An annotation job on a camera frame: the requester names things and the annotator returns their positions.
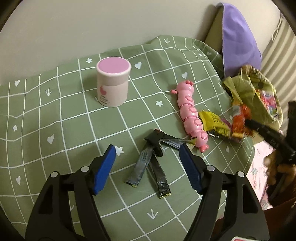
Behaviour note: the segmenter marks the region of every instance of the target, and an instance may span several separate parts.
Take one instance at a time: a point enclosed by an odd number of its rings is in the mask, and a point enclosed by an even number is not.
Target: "silver screw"
[[[88,166],[84,166],[81,168],[82,172],[88,172],[89,171],[89,167]]]
[[[50,174],[51,177],[57,177],[57,175],[58,175],[58,172],[52,172],[52,173]]]
[[[207,170],[210,171],[210,172],[213,172],[213,171],[215,171],[215,167],[209,165],[209,166],[207,166]]]
[[[237,173],[237,175],[238,175],[239,177],[244,177],[244,173],[241,172],[241,171],[239,171],[239,172]]]

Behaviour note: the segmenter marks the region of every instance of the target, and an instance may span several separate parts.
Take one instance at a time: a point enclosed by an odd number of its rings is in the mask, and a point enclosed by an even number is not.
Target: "white wall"
[[[263,52],[279,19],[271,0],[226,0],[242,12]],[[169,34],[204,40],[219,0],[25,0],[0,32],[0,83],[72,58]]]

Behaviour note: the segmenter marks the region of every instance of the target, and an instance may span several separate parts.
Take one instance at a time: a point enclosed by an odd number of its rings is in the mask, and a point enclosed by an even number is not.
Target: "human hand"
[[[281,158],[281,155],[277,150],[269,154],[264,158],[264,165],[267,167],[267,184],[276,184],[276,174],[283,173],[286,174],[286,179],[280,189],[280,193],[283,192],[295,179],[296,176],[296,165],[280,164],[276,167],[276,160]]]

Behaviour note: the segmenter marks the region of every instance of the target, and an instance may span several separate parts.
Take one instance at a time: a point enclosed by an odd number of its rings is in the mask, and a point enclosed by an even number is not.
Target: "grid pattern tablecloth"
[[[132,64],[126,103],[107,108],[96,99],[96,63],[108,56]],[[175,137],[186,133],[177,96],[170,90],[185,79],[195,83],[197,110],[228,120],[231,100],[220,85],[221,55],[203,42],[159,36],[151,42],[73,60],[41,75],[0,87],[0,205],[16,229],[25,233],[33,204],[52,171],[75,172],[89,165],[109,144],[117,158],[102,192],[94,197],[112,240],[183,240],[200,203],[178,157],[167,148],[159,158],[172,195],[158,199],[145,172],[138,188],[124,183],[145,142],[158,128]],[[209,138],[201,155],[220,171],[247,172],[253,158],[250,139],[234,144]],[[220,214],[226,201],[221,196]],[[74,227],[82,233],[74,194]]]

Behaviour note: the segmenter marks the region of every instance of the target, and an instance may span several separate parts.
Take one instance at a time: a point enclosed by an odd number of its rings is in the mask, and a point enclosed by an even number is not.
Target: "purple fabric hat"
[[[222,56],[225,77],[238,75],[240,68],[246,64],[260,70],[262,56],[243,15],[229,3],[219,3],[218,6],[223,6]]]

